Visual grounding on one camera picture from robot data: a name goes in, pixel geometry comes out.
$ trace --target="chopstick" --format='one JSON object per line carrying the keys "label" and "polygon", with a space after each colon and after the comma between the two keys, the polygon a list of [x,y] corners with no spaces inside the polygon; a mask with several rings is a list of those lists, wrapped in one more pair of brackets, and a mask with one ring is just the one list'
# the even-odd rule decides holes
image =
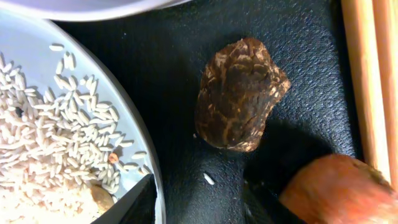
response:
{"label": "chopstick", "polygon": [[398,1],[373,0],[392,187],[398,189]]}
{"label": "chopstick", "polygon": [[344,0],[341,5],[365,160],[390,182],[373,3]]}

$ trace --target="root vegetable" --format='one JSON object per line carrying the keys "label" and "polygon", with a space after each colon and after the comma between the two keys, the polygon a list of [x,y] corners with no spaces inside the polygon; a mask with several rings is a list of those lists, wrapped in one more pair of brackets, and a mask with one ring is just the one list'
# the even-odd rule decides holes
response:
{"label": "root vegetable", "polygon": [[398,223],[398,194],[379,171],[344,155],[304,167],[279,200],[309,224]]}

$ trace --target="uncooked rice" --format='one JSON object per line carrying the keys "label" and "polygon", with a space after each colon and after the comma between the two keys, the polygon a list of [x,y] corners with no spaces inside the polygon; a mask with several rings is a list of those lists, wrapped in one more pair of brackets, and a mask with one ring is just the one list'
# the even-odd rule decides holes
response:
{"label": "uncooked rice", "polygon": [[214,184],[215,184],[214,180],[213,180],[207,173],[203,173],[203,176],[205,177],[205,180],[206,180],[210,185],[214,185]]}
{"label": "uncooked rice", "polygon": [[[52,44],[50,49],[64,47]],[[98,216],[90,187],[100,184],[114,194],[120,173],[139,167],[108,162],[114,147],[129,147],[133,141],[114,133],[118,114],[112,105],[97,104],[93,75],[79,82],[61,76],[75,69],[73,53],[64,53],[53,77],[66,95],[48,89],[40,99],[35,88],[26,87],[20,67],[13,66],[5,64],[0,52],[0,217],[6,223],[90,223]],[[80,95],[78,85],[88,93]],[[84,104],[88,114],[80,109]],[[114,146],[110,139],[116,139]],[[145,155],[138,152],[133,159]],[[144,165],[139,172],[150,170]]]}

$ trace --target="brown mushroom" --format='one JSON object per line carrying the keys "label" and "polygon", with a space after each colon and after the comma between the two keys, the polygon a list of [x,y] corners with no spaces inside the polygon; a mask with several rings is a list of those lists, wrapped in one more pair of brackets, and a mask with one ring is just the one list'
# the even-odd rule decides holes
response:
{"label": "brown mushroom", "polygon": [[289,88],[261,41],[246,38],[230,44],[216,53],[202,75],[196,130],[214,147],[253,151],[268,114]]}

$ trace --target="small brown debris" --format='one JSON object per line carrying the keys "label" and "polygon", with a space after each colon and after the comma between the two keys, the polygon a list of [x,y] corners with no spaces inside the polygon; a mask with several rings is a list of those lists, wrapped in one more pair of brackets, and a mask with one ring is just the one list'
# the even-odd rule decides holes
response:
{"label": "small brown debris", "polygon": [[114,205],[112,196],[101,187],[92,186],[91,196],[93,196],[93,200],[97,203],[98,212],[101,215],[108,211]]}
{"label": "small brown debris", "polygon": [[230,44],[216,53],[202,75],[196,130],[214,147],[253,151],[268,114],[289,88],[261,41],[246,38]]}
{"label": "small brown debris", "polygon": [[116,155],[116,153],[111,153],[108,157],[108,160],[110,163],[115,164],[115,163],[119,162],[119,157],[118,157],[118,155]]}

